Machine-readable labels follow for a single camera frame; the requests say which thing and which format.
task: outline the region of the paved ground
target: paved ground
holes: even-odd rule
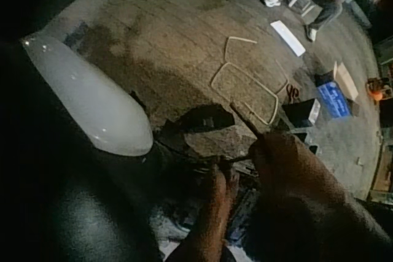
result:
[[[209,86],[224,62],[228,36],[258,42],[235,43],[229,52],[232,62],[274,91],[285,80],[279,63],[291,83],[300,87],[304,100],[318,97],[314,74],[331,70],[336,60],[343,61],[360,93],[360,116],[331,120],[323,109],[309,132],[326,166],[355,196],[365,198],[379,149],[378,113],[364,88],[367,77],[378,73],[375,57],[367,36],[347,12],[323,30],[315,44],[307,42],[303,24],[316,13],[303,20],[287,7],[268,9],[260,0],[77,0],[46,30],[67,40],[79,28],[82,39],[70,44],[72,48],[126,91],[135,91],[155,129],[201,104],[218,102],[230,110],[228,101]],[[305,46],[307,52],[301,58],[270,26],[276,20],[283,21]],[[255,96],[244,81],[220,87],[238,90],[242,98],[260,106],[261,114],[271,114],[271,98]],[[280,104],[285,103],[285,91],[279,98]],[[281,110],[279,118],[286,120]],[[224,131],[189,136],[187,142],[204,155],[246,153],[254,138],[241,122],[236,123]],[[356,164],[358,158],[363,166]]]

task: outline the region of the white sneaker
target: white sneaker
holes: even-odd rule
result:
[[[306,26],[306,36],[311,42],[315,42],[315,40],[317,40],[317,33],[317,30],[311,29],[309,26]]]
[[[263,0],[267,7],[280,6],[280,0]]]

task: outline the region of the concrete ground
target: concrete ground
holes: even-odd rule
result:
[[[258,42],[233,43],[228,51],[231,62],[273,91],[288,76],[299,87],[301,100],[319,97],[315,73],[330,71],[335,61],[344,62],[359,91],[360,115],[332,120],[322,106],[315,127],[308,132],[320,146],[318,156],[325,165],[354,196],[365,199],[379,150],[378,111],[364,87],[368,77],[378,75],[375,56],[367,35],[345,11],[318,34],[315,44],[309,43],[303,25],[317,13],[313,10],[302,19],[286,6],[269,9],[260,0],[77,0],[45,30],[67,42],[127,92],[135,91],[147,106],[154,129],[202,104],[216,102],[230,110],[228,101],[210,86],[224,63],[229,36]],[[296,57],[270,26],[276,20],[286,24],[303,44],[303,56]],[[241,79],[224,79],[218,87],[236,93],[238,99],[253,101],[264,117],[273,111],[273,100]],[[286,92],[279,98],[280,105],[286,103]],[[281,108],[273,126],[280,118],[287,121]],[[261,132],[270,129],[255,124]],[[231,128],[187,136],[187,142],[202,155],[242,155],[253,141],[238,119]]]

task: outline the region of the white stool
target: white stool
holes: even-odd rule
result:
[[[294,6],[294,4],[297,2],[298,0],[291,0],[289,3],[289,7]],[[306,14],[308,14],[314,7],[316,7],[316,4],[314,4],[314,2],[312,0],[307,0],[308,3],[304,6],[304,8],[302,8],[302,17],[304,17]]]

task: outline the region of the shoe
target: shoe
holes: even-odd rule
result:
[[[267,7],[280,6],[280,0],[263,0]]]
[[[306,26],[306,36],[307,39],[310,40],[311,42],[315,42],[317,40],[317,33],[318,31],[310,28],[309,26]]]

